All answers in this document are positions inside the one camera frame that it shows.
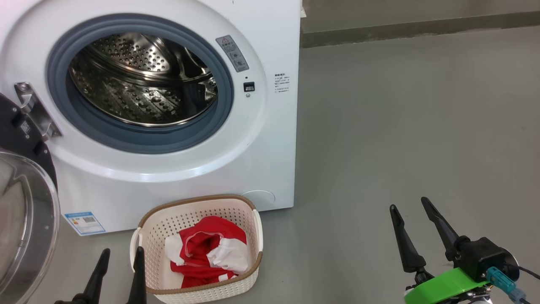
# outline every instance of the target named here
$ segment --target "green bracket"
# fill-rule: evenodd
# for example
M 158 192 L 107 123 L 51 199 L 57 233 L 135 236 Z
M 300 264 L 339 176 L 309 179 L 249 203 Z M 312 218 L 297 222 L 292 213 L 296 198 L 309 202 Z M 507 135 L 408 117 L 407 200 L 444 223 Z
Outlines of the green bracket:
M 405 295 L 407 304 L 435 304 L 487 284 L 471 279 L 461 268 L 454 268 L 416 286 Z

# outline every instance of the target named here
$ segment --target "laundry basket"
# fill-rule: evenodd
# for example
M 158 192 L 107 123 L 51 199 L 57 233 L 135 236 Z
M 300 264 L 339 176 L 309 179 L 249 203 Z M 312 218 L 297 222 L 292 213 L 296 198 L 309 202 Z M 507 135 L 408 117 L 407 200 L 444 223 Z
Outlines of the laundry basket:
M 191 227 L 203 217 L 215 215 L 227 219 L 246 232 L 249 270 L 226 281 L 180 288 L 183 275 L 174 273 L 165 256 L 165 239 Z M 148 212 L 133 233 L 130 260 L 135 249 L 145 251 L 146 291 L 167 304 L 215 301 L 248 291 L 257 279 L 262 259 L 262 225 L 253 203 L 240 195 L 212 195 L 165 204 Z

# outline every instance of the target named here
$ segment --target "door hinge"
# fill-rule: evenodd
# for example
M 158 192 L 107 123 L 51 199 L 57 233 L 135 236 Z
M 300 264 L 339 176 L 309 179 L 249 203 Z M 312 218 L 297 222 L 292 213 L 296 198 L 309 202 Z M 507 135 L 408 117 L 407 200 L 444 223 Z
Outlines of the door hinge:
M 28 115 L 34 121 L 41 133 L 43 141 L 62 136 L 62 133 L 28 82 L 16 83 L 15 92 L 21 101 L 22 113 Z

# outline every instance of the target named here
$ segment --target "red and white clothing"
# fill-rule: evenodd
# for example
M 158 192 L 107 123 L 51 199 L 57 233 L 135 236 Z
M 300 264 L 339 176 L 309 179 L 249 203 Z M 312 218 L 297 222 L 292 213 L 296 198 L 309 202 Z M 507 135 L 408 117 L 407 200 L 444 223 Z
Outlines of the red and white clothing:
M 232 279 L 248 269 L 246 233 L 235 223 L 207 216 L 165 239 L 171 270 L 182 273 L 182 288 Z

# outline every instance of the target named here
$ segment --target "front-loading washer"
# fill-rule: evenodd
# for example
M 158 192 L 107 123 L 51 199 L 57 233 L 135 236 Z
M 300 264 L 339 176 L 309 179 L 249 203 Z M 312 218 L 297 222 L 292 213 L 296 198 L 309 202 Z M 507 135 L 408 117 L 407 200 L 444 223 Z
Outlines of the front-loading washer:
M 195 196 L 293 206 L 300 0 L 2 6 L 2 119 L 52 157 L 80 235 Z

